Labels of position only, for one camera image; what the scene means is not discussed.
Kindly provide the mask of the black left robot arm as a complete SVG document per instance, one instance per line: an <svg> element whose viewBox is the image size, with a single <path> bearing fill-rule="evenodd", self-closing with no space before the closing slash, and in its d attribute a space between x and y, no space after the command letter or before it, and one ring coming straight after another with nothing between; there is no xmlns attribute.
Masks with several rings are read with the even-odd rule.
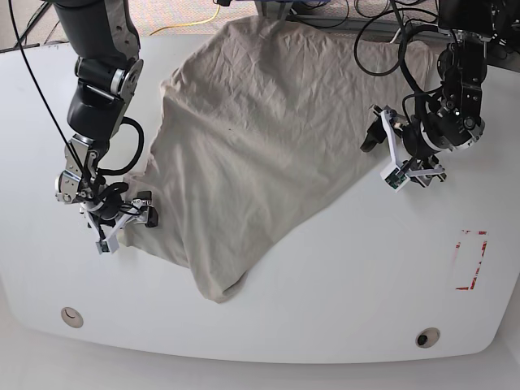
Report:
<svg viewBox="0 0 520 390"><path fill-rule="evenodd" d="M376 118L361 149L368 153L388 143L391 161L381 177L394 191L409 182L426 188L434 179L445 181L445 169L437 155L465 150L482 137L482 84L487 75L493 11L491 1L441 1L435 23L414 26L402 19L401 8L392 7L401 35L394 68L412 89L402 101L414 101L414 113L372 106ZM440 86L430 91L419 86L405 61L409 43L424 32L442 33L451 39L437 59Z"/></svg>

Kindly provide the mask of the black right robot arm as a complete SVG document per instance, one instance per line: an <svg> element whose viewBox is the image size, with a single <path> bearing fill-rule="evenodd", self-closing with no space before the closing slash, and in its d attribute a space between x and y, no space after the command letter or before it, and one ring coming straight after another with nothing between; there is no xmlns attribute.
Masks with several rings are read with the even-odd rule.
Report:
<svg viewBox="0 0 520 390"><path fill-rule="evenodd" d="M56 180L56 197L64 204L80 205L98 251L114 253L119 248L117 234L126 224L158 225L150 191L125 201L122 195L128 184L106 181L129 173L144 149L142 126L125 115L144 65L140 38L126 1L55 1L53 5L78 56L77 86L67 113L74 135L65 146L66 166ZM137 132L134 156L125 167L101 168L111 138L123 125Z"/></svg>

